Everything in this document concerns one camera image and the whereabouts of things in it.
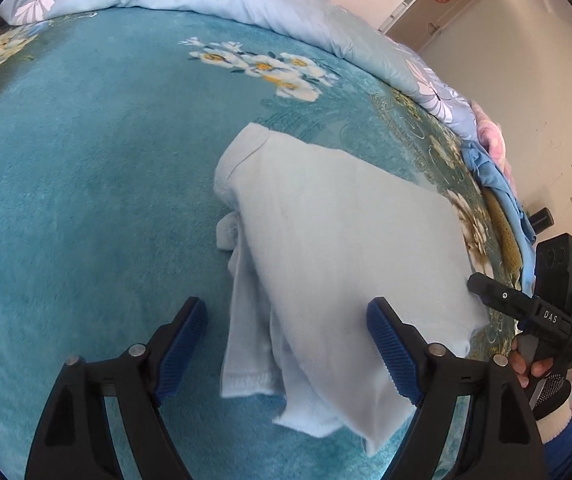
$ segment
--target brown cloth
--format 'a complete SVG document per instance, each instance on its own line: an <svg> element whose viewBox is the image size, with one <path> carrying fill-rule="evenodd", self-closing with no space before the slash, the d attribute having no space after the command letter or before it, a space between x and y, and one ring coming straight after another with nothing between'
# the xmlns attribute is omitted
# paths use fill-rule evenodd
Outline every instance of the brown cloth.
<svg viewBox="0 0 572 480"><path fill-rule="evenodd" d="M508 223L506 215L502 211L502 207L499 205L493 192L487 187L483 187L482 195L486 202L486 208L488 209L493 228L495 229L499 247L502 251L504 269L506 273L508 273L511 285L517 290L522 290L520 282L523 267L522 254L517 245L517 240L515 240L515 236L512 234L511 225Z"/></svg>

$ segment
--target blue sleeve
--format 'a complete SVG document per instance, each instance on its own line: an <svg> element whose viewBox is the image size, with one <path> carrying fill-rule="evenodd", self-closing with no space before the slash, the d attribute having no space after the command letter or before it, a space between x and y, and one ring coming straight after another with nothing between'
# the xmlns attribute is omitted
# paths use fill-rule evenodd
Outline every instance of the blue sleeve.
<svg viewBox="0 0 572 480"><path fill-rule="evenodd" d="M562 480L572 471L572 418L560 434L544 444L544 452L551 480Z"/></svg>

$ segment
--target blue clothing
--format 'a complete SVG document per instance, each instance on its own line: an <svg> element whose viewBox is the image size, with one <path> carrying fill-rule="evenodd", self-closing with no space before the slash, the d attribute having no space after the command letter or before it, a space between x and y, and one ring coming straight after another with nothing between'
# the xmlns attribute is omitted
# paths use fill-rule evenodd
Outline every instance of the blue clothing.
<svg viewBox="0 0 572 480"><path fill-rule="evenodd" d="M544 452L551 480L562 480L572 471L572 418L564 431L544 444Z"/></svg>
<svg viewBox="0 0 572 480"><path fill-rule="evenodd" d="M522 292L532 296L535 283L535 231L528 217L517 199L511 192L506 177L499 171L488 152L482 145L473 140L463 140L461 143L461 156L468 170L476 180L485 187L489 187L495 196L508 223L511 225L515 240L522 255Z"/></svg>

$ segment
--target human hand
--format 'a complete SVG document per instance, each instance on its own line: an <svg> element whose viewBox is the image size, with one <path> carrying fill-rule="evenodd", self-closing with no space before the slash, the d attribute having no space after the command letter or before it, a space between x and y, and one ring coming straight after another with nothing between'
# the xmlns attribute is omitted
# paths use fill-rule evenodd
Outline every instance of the human hand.
<svg viewBox="0 0 572 480"><path fill-rule="evenodd" d="M520 382L522 388L528 386L528 370L526 369L526 361L522 355L517 351L517 338L513 338L511 343L511 353L508 356L508 362L511 364L512 369L517 375L517 379ZM541 377L553 365L553 358L549 357L541 361L536 361L530 366L530 373L535 377Z"/></svg>

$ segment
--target bed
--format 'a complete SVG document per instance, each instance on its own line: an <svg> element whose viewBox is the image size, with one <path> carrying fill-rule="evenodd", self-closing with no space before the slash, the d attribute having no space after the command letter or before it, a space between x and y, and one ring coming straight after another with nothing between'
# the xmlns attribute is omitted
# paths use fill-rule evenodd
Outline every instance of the bed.
<svg viewBox="0 0 572 480"><path fill-rule="evenodd" d="M24 24L0 29L1 471L23 477L67 354L112 358L194 295L208 305L210 328L161 413L195 478L380 478L406 426L367 458L346 429L314 439L271 424L279 398L219 398L232 282L214 244L226 210L212 174L250 122L345 150L451 200L473 269L509 285L454 133L466 119L453 112L447 126L447 113L402 75L391 85L384 72L401 74L397 66L378 68L359 44L338 50L275 21L258 27L204 9L95 5L71 14L52 1L61 16L39 16L44 0L21 12L17 2ZM416 57L402 63L418 80L433 76ZM492 312L471 356L507 352L513 335L514 324ZM465 409L439 476L454 461ZM108 412L125 478L137 478L114 403Z"/></svg>

